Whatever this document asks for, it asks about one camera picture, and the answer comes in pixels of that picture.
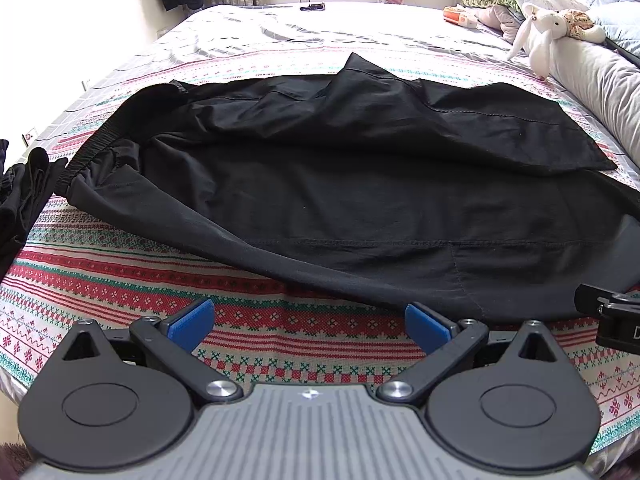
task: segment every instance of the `bed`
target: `bed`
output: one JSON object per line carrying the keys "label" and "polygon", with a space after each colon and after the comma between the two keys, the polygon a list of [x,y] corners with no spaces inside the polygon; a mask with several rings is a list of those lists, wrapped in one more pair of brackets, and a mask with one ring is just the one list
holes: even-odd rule
{"label": "bed", "polygon": [[[508,82],[555,100],[618,165],[610,176],[640,189],[638,169],[605,127],[556,81],[536,79],[523,59],[505,62],[510,45],[495,34],[451,25],[440,10],[420,7],[298,7],[217,6],[194,14],[97,82],[34,145],[52,159],[71,158],[128,96],[151,84],[335,73],[356,52],[407,79]],[[81,317],[116,328],[146,314],[170,315],[200,296],[213,298],[216,327],[194,353],[245,386],[373,387],[423,356],[395,314],[180,253],[53,196],[0,284],[0,386],[19,402]],[[596,346],[591,319],[551,328],[600,405],[588,465],[601,475],[640,441],[640,356]]]}

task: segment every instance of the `fluffy rug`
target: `fluffy rug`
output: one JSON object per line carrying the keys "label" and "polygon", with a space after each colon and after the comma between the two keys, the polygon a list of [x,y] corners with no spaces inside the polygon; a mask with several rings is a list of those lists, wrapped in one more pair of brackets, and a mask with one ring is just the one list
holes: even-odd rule
{"label": "fluffy rug", "polygon": [[18,480],[31,465],[31,457],[24,444],[0,446],[0,480]]}

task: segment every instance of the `plush toy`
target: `plush toy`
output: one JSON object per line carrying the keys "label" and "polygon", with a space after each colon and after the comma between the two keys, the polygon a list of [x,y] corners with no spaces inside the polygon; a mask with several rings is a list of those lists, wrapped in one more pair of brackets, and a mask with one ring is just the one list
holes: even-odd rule
{"label": "plush toy", "polygon": [[567,9],[555,12],[554,10],[541,9],[534,4],[524,4],[522,12],[528,18],[518,30],[507,60],[519,53],[527,42],[533,24],[540,34],[531,47],[529,64],[533,72],[543,80],[549,76],[549,56],[553,40],[569,36],[575,40],[603,43],[606,38],[604,29],[593,23],[580,10]]}

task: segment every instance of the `red and green knit pattern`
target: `red and green knit pattern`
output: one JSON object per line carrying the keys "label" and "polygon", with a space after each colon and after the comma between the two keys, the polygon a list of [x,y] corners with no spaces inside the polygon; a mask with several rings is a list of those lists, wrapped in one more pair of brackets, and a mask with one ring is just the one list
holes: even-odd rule
{"label": "red and green knit pattern", "polygon": [[[437,52],[282,43],[223,59],[187,62],[103,91],[50,154],[71,156],[138,89],[187,82],[295,73],[335,73],[356,51],[399,76],[458,86],[509,82],[557,100],[611,158],[614,148],[553,86],[533,76]],[[614,176],[628,184],[632,177]],[[423,357],[401,317],[208,262],[119,231],[52,197],[0,285],[0,365],[29,385],[68,327],[93,317],[104,328],[146,314],[167,316],[208,296],[216,327],[196,350],[206,364],[248,386],[256,381],[380,384]],[[640,357],[597,347],[592,320],[557,324],[554,333],[600,404],[600,449],[640,426]]]}

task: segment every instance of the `metal screw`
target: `metal screw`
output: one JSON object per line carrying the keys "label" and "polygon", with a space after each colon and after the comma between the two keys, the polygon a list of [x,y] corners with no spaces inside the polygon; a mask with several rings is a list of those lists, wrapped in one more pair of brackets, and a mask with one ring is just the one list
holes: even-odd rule
{"label": "metal screw", "polygon": [[413,388],[410,384],[402,381],[391,381],[380,386],[380,391],[385,397],[393,399],[404,399],[412,394]]}
{"label": "metal screw", "polygon": [[230,397],[238,391],[238,385],[231,381],[212,381],[207,384],[207,393],[213,397]]}

